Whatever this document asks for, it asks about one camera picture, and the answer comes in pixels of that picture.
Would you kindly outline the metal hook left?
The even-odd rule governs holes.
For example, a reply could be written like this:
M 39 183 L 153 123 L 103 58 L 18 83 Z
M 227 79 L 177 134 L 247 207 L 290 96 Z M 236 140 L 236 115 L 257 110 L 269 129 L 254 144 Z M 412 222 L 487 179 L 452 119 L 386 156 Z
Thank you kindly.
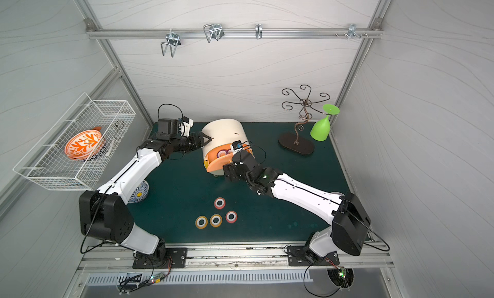
M 169 52 L 171 58 L 176 54 L 177 48 L 181 45 L 181 38 L 172 30 L 165 36 L 165 41 L 160 44 L 162 55 L 165 56 Z

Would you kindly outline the cream round drawer cabinet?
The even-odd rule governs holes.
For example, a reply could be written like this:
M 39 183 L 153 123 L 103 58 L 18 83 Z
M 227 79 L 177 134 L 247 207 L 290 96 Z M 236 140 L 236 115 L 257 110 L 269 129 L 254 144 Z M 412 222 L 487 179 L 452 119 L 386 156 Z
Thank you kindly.
M 243 143 L 243 148 L 253 154 L 251 148 L 247 149 L 250 143 L 248 142 L 242 124 L 235 119 L 219 119 L 212 121 L 202 129 L 202 132 L 212 137 L 212 141 L 202 148 L 203 164 L 206 153 L 218 146 L 231 145 L 234 141 L 241 141 Z

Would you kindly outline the green plastic goblet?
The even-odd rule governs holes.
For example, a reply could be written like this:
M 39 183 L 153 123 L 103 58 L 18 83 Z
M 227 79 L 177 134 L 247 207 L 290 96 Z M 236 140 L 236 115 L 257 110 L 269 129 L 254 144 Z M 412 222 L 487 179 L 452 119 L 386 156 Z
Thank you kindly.
M 325 141 L 330 134 L 331 131 L 331 123 L 329 121 L 329 116 L 338 115 L 340 113 L 340 109 L 336 105 L 325 104 L 323 106 L 323 111 L 325 113 L 325 117 L 317 121 L 313 128 L 311 129 L 310 136 L 315 141 Z

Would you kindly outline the metal hook small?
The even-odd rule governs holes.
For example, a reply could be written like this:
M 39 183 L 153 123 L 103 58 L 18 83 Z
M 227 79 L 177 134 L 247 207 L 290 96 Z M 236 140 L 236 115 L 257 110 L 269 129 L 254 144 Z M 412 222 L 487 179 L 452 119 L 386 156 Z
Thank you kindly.
M 255 25 L 255 39 L 260 40 L 261 38 L 262 38 L 262 25 L 256 24 Z

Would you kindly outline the brown metal cup stand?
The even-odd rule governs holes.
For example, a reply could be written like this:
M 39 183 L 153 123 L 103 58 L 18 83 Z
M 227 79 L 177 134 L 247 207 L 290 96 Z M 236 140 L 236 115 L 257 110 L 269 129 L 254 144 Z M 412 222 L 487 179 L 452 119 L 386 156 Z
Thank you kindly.
M 292 88 L 283 88 L 281 93 L 283 96 L 295 96 L 297 98 L 297 102 L 295 101 L 284 101 L 281 106 L 282 109 L 286 111 L 292 111 L 294 106 L 300 105 L 301 110 L 298 112 L 299 121 L 294 125 L 294 133 L 286 132 L 283 133 L 279 137 L 279 144 L 287 149 L 294 151 L 303 156 L 311 155 L 315 151 L 315 145 L 309 140 L 302 137 L 301 133 L 304 131 L 304 127 L 306 124 L 310 122 L 313 118 L 311 113 L 312 111 L 316 111 L 319 114 L 322 114 L 323 111 L 317 110 L 313 105 L 323 103 L 325 101 L 329 101 L 331 96 L 326 92 L 321 92 L 319 96 L 322 98 L 320 101 L 312 102 L 310 100 L 312 88 L 309 85 L 302 84 L 300 85 L 300 90 L 302 92 L 307 92 L 306 97 L 300 97 L 297 92 L 295 92 Z

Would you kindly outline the aluminium top rail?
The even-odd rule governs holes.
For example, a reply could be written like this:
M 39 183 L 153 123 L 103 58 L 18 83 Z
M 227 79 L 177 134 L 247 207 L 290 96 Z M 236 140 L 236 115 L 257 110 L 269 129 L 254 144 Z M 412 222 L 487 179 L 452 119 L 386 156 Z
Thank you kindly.
M 86 34 L 93 40 L 164 40 L 172 30 L 184 40 L 205 40 L 203 29 L 100 29 L 87 31 Z M 283 39 L 342 39 L 334 34 L 343 34 L 348 28 L 265 28 L 262 27 L 261 40 Z M 224 28 L 225 40 L 256 40 L 254 28 Z M 384 31 L 381 29 L 357 28 L 359 33 L 367 33 L 368 38 L 381 38 Z

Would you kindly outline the orange patterned plate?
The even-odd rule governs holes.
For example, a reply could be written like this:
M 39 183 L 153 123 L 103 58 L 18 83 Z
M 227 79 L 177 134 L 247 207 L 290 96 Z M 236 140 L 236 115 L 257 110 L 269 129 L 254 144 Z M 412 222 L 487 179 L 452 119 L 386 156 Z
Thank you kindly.
M 72 137 L 66 144 L 64 152 L 72 160 L 86 160 L 103 149 L 105 139 L 102 127 L 83 131 Z

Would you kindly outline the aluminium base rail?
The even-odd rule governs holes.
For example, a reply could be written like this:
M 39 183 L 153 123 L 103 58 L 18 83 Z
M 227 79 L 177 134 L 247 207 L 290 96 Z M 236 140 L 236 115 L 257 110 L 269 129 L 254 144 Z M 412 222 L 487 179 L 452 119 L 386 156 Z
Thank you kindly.
M 262 243 L 172 243 L 169 257 L 172 270 L 178 272 L 208 270 L 275 270 L 302 268 L 309 263 L 302 255 L 301 241 L 268 241 Z M 359 256 L 342 251 L 330 254 L 316 268 L 393 268 L 389 252 L 376 250 L 382 243 L 366 245 Z M 83 255 L 76 272 L 133 272 L 135 256 L 131 250 L 105 245 Z

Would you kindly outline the orange tape roll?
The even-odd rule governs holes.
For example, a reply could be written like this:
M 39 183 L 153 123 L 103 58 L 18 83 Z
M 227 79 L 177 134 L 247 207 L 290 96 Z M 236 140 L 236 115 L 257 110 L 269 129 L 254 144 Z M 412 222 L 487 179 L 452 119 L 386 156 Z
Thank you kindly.
M 214 214 L 210 218 L 210 224 L 212 227 L 217 228 L 223 223 L 223 219 L 220 214 Z
M 205 216 L 199 216 L 195 220 L 195 226 L 198 229 L 204 229 L 208 226 L 208 218 Z

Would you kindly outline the red tape roll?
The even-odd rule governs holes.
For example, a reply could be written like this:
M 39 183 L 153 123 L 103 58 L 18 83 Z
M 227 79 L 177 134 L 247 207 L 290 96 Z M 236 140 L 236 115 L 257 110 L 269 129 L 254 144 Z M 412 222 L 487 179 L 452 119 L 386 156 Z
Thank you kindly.
M 226 213 L 225 220 L 228 223 L 235 223 L 238 220 L 238 215 L 235 211 L 229 211 Z
M 218 197 L 214 200 L 214 207 L 216 209 L 223 209 L 226 205 L 225 199 L 222 197 Z

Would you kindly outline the metal hook right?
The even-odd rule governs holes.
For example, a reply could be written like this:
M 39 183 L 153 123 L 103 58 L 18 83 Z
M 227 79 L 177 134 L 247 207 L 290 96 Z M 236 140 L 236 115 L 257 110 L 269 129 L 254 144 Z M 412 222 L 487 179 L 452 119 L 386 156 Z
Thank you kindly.
M 366 39 L 369 37 L 367 33 L 359 33 L 357 32 L 357 26 L 355 24 L 351 24 L 348 27 L 348 30 L 343 34 L 334 34 L 337 38 L 346 38 L 347 40 L 352 39 Z

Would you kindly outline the orange tape roll right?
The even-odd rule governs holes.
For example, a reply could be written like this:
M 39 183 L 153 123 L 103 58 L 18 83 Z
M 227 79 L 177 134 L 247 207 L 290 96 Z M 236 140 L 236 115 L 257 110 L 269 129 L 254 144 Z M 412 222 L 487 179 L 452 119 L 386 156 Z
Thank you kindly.
M 217 228 L 223 223 L 223 219 L 220 214 L 214 214 L 210 218 L 210 224 L 212 227 Z

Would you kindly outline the metal hook middle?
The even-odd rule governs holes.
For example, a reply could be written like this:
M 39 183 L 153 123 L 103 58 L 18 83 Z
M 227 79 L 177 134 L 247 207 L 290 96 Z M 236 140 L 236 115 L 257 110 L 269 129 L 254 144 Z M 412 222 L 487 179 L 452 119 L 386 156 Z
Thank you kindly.
M 203 26 L 203 32 L 208 43 L 213 40 L 219 41 L 225 35 L 221 24 L 206 24 Z

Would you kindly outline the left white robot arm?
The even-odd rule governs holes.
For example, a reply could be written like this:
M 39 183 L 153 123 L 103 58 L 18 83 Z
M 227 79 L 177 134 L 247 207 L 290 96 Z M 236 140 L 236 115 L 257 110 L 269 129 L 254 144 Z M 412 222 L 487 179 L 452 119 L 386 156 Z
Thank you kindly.
M 161 119 L 157 132 L 136 149 L 135 156 L 108 182 L 79 198 L 81 233 L 102 243 L 115 243 L 137 253 L 162 257 L 164 241 L 139 226 L 127 205 L 145 178 L 172 154 L 199 150 L 211 142 L 203 132 L 190 131 L 189 118 Z

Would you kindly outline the blue patterned cup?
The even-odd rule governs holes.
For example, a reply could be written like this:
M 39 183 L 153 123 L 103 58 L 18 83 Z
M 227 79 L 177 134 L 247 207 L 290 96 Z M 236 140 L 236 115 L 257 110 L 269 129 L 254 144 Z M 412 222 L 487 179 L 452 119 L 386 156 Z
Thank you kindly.
M 128 200 L 129 204 L 136 204 L 144 201 L 149 194 L 149 184 L 146 180 L 143 180 L 140 185 L 134 190 L 131 197 Z

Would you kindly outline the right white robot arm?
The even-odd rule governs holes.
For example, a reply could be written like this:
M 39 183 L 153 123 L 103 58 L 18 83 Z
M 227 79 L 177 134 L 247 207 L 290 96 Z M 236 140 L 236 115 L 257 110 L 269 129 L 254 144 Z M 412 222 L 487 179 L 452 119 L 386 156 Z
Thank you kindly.
M 303 184 L 282 171 L 264 167 L 243 150 L 233 155 L 223 171 L 226 180 L 243 180 L 257 195 L 295 204 L 328 224 L 307 239 L 302 249 L 306 261 L 315 263 L 338 251 L 351 256 L 361 254 L 371 220 L 354 193 L 328 193 Z

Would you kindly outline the orange tape roll left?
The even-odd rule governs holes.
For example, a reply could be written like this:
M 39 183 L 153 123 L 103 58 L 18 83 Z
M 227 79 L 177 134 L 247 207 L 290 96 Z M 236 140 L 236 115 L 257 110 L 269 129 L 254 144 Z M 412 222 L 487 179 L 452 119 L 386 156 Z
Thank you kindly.
M 204 229 L 208 226 L 208 218 L 205 216 L 199 216 L 195 220 L 195 226 L 198 229 Z

